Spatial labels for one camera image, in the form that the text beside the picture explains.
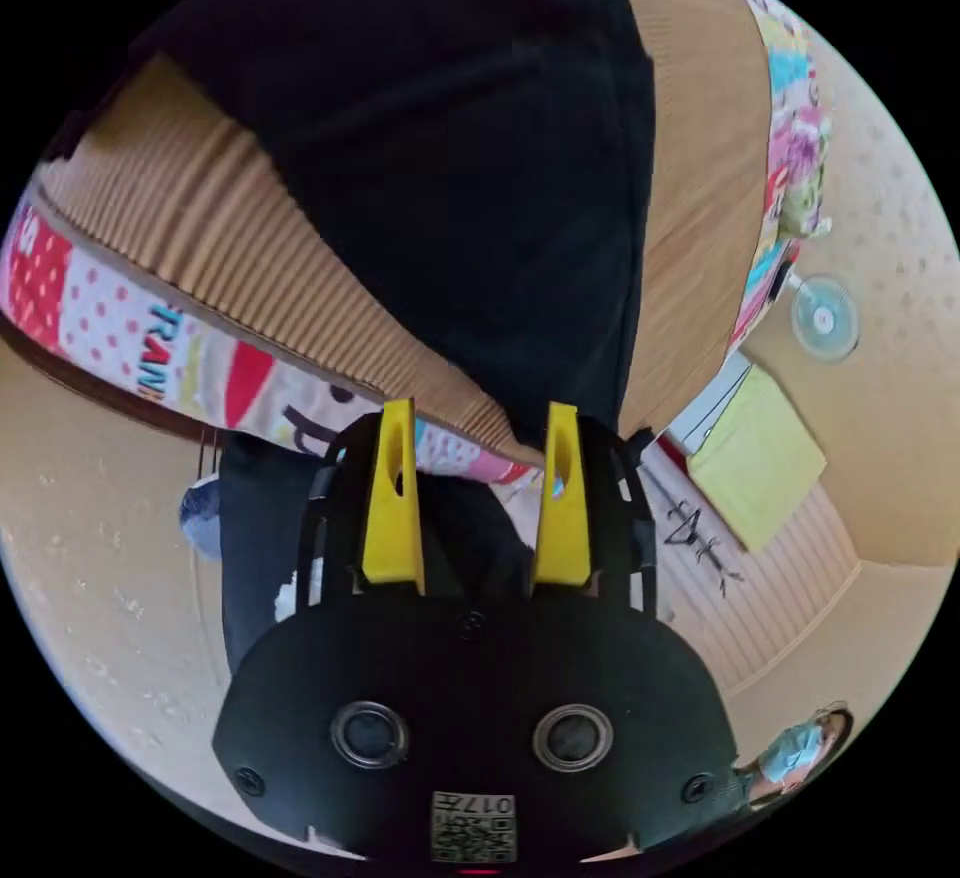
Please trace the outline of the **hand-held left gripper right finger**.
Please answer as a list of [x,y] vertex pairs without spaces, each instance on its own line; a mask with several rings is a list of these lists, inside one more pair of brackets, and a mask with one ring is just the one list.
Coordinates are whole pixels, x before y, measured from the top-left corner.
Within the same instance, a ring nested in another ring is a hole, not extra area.
[[586,483],[577,409],[551,403],[532,585],[582,587],[591,576]]

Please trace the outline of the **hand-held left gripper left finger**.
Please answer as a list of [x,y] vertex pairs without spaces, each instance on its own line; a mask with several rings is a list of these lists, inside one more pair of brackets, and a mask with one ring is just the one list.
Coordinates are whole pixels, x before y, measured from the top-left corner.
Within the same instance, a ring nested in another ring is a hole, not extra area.
[[426,585],[410,399],[384,405],[378,428],[362,549],[372,585]]

